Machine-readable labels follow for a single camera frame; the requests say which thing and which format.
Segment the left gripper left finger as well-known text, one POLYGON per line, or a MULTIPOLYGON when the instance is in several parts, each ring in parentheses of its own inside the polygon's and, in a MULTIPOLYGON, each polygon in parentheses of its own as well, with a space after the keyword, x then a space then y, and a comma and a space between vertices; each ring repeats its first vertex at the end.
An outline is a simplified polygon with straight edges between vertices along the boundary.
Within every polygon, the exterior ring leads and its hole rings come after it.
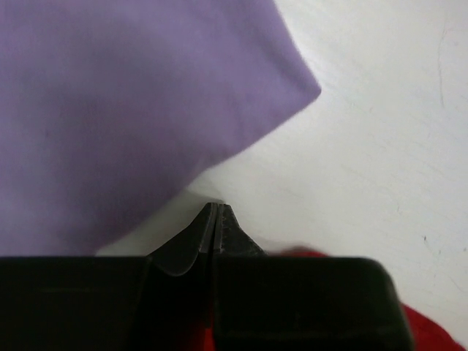
POLYGON ((3 350, 203 350, 209 203, 146 256, 3 257, 3 350))

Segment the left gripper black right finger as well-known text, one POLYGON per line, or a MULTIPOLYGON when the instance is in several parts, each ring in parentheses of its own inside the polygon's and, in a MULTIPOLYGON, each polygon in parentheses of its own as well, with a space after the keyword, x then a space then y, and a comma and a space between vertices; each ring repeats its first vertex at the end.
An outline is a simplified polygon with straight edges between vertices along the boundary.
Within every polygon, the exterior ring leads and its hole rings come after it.
POLYGON ((393 281, 364 257, 264 252, 228 205, 212 258, 217 350, 413 350, 393 281))

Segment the red t shirt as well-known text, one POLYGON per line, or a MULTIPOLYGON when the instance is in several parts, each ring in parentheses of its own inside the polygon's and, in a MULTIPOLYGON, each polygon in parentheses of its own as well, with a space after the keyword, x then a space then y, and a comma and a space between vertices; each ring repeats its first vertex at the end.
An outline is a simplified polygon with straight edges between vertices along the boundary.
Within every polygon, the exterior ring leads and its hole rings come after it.
MULTIPOLYGON (((285 256, 293 257, 327 257, 327 254, 318 252, 306 247, 295 247, 284 250, 280 253, 285 256)), ((435 323, 433 320, 414 310, 408 305, 402 304, 404 312, 409 321, 411 331, 415 337, 415 350, 422 351, 455 351, 467 350, 466 347, 458 343, 441 325, 435 323)), ((216 350, 214 346, 213 330, 212 328, 205 329, 203 348, 200 350, 213 351, 216 350)))

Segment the purple t shirt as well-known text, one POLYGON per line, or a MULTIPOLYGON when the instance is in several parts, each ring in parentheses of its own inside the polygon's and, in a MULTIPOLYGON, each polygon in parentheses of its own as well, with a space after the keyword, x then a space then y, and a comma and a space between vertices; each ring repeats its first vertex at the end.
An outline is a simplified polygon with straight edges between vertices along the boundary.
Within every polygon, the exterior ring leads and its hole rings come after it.
POLYGON ((93 254, 320 95, 272 1, 3 1, 1 254, 93 254))

